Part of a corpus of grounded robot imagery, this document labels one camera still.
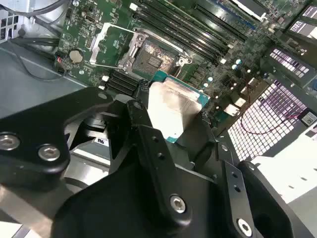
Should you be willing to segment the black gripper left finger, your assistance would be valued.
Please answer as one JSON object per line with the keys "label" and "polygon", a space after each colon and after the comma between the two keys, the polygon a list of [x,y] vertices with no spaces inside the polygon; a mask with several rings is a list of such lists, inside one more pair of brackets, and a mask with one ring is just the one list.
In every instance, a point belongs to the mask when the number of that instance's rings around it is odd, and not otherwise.
{"label": "black gripper left finger", "polygon": [[57,187],[70,163],[70,151],[88,141],[88,120],[101,116],[110,128],[114,160],[142,168],[141,204],[165,223],[189,223],[192,210],[179,187],[174,162],[162,133],[153,128],[143,104],[121,102],[87,87],[2,118],[0,182],[9,187],[49,191]]}

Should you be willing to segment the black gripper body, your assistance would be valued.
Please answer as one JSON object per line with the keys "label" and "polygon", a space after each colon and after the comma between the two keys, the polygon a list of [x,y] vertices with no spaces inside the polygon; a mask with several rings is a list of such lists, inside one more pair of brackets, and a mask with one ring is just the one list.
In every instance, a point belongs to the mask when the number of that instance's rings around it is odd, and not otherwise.
{"label": "black gripper body", "polygon": [[129,103],[128,127],[109,175],[70,197],[55,238],[229,238],[218,185],[177,167],[144,108]]}

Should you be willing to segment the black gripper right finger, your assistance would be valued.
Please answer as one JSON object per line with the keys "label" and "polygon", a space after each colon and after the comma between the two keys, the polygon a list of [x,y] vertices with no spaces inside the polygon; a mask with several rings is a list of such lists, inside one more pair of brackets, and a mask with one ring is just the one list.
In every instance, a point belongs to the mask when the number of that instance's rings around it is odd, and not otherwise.
{"label": "black gripper right finger", "polygon": [[194,171],[210,177],[219,192],[221,233],[231,238],[299,238],[301,222],[263,173],[250,162],[236,163],[208,120],[191,116],[178,138]]}

